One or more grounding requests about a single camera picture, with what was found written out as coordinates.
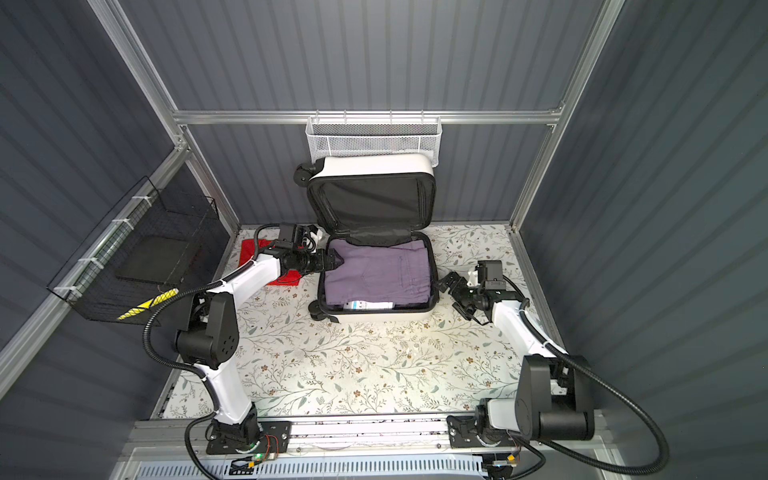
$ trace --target folded purple clothing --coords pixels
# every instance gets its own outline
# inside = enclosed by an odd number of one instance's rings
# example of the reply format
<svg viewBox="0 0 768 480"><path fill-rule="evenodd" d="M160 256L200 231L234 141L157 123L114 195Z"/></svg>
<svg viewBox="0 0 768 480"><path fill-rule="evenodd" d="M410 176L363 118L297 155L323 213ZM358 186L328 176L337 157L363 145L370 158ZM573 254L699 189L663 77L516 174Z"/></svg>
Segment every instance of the folded purple clothing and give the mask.
<svg viewBox="0 0 768 480"><path fill-rule="evenodd" d="M355 300L395 305L429 301L429 251L415 240L394 247L360 247L336 239L329 243L344 264L326 272L326 303Z"/></svg>

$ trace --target suitcase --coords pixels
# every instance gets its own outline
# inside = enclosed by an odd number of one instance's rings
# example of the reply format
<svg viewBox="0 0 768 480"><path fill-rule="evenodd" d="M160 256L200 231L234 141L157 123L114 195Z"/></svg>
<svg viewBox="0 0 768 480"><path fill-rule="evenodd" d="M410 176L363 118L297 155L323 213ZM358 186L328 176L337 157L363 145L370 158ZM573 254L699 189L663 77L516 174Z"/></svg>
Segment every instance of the suitcase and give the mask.
<svg viewBox="0 0 768 480"><path fill-rule="evenodd" d="M426 303L387 310L347 310L326 302L326 274L321 273L312 318L334 323L419 321L429 318L439 300L438 274L432 243L422 228L432 221L435 176L422 154L371 157L326 157L296 170L306 188L317 223L330 235L329 244L344 239L355 245L391 247L413 240L424 242L429 255L430 294Z"/></svg>

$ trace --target black wire basket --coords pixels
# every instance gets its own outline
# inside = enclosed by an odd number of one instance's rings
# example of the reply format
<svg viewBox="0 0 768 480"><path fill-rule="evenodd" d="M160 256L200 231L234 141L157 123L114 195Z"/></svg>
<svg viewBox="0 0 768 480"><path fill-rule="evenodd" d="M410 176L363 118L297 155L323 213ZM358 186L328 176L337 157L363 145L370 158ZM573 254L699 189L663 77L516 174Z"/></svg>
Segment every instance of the black wire basket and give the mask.
<svg viewBox="0 0 768 480"><path fill-rule="evenodd" d="M73 254L48 284L88 320L146 323L162 301L209 283L226 244L214 199L168 188L112 222L98 248Z"/></svg>

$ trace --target red folded fabric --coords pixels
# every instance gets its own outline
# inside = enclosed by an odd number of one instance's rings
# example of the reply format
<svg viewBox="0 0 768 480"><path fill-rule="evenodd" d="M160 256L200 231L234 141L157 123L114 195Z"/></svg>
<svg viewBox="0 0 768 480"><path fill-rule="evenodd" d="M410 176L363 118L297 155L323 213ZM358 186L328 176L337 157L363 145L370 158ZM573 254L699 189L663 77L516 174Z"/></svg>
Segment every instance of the red folded fabric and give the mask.
<svg viewBox="0 0 768 480"><path fill-rule="evenodd" d="M259 240L259 248L266 247L272 240ZM253 246L253 239L243 240L243 244L240 246L240 263L237 266L243 265L253 257L256 252L256 247ZM289 270L288 273L275 280L269 282L267 285L283 285L283 286L297 286L299 285L299 279L301 275L295 270Z"/></svg>

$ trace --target floral patterned floor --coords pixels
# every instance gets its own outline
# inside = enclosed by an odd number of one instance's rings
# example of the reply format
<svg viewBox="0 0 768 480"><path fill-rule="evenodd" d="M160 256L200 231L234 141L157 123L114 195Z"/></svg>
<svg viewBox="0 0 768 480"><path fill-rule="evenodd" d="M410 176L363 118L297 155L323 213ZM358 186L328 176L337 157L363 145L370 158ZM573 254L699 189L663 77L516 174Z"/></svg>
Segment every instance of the floral patterned floor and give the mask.
<svg viewBox="0 0 768 480"><path fill-rule="evenodd" d="M440 277L448 269L470 270L476 260L501 259L505 274L528 295L503 225L435 225L424 232ZM262 235L274 238L277 230ZM240 231L227 271L237 266L242 240L252 236L253 230ZM424 322L315 322L307 306L318 278L268 286L237 312L237 366L261 416L450 412L515 394L521 357L493 325L461 318L449 295L441 295ZM200 381L183 372L163 417L198 417L210 408Z"/></svg>

